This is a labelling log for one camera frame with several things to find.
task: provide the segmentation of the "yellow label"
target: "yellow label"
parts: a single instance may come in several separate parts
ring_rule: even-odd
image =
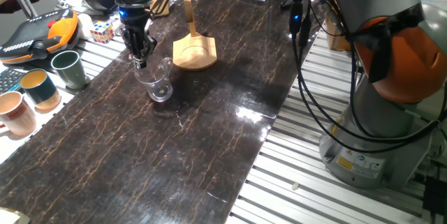
[[[335,135],[335,133],[337,132],[337,129],[338,129],[338,128],[337,128],[336,126],[332,127],[332,134],[333,134],[333,135]]]
[[[338,163],[339,165],[341,165],[342,167],[348,169],[348,170],[351,170],[352,167],[353,167],[353,165],[354,165],[354,163],[352,163],[352,162],[350,162],[349,160],[343,158],[342,156],[339,156],[339,157],[338,157],[337,163]]]

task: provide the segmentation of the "clear glass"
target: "clear glass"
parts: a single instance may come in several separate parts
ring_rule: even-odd
[[[145,86],[152,100],[163,102],[173,94],[173,86],[169,80],[169,72],[172,66],[173,60],[171,58],[152,55],[147,59],[146,68],[133,68],[136,79]]]

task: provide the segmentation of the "rubik's cube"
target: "rubik's cube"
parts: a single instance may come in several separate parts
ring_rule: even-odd
[[[96,22],[90,33],[95,42],[104,44],[109,43],[115,37],[112,25],[105,22]]]

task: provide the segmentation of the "warning label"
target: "warning label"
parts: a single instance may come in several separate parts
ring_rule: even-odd
[[[359,154],[356,151],[343,148],[337,159],[337,164],[350,170],[352,173],[375,179],[379,176],[384,161],[385,159],[372,158],[364,154]]]

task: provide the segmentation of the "cardboard box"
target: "cardboard box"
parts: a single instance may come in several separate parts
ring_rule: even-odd
[[[330,18],[326,18],[326,31],[332,35],[339,35],[341,32],[337,27],[330,21]],[[346,50],[351,51],[351,46],[344,36],[330,36],[328,35],[329,48],[331,50]]]

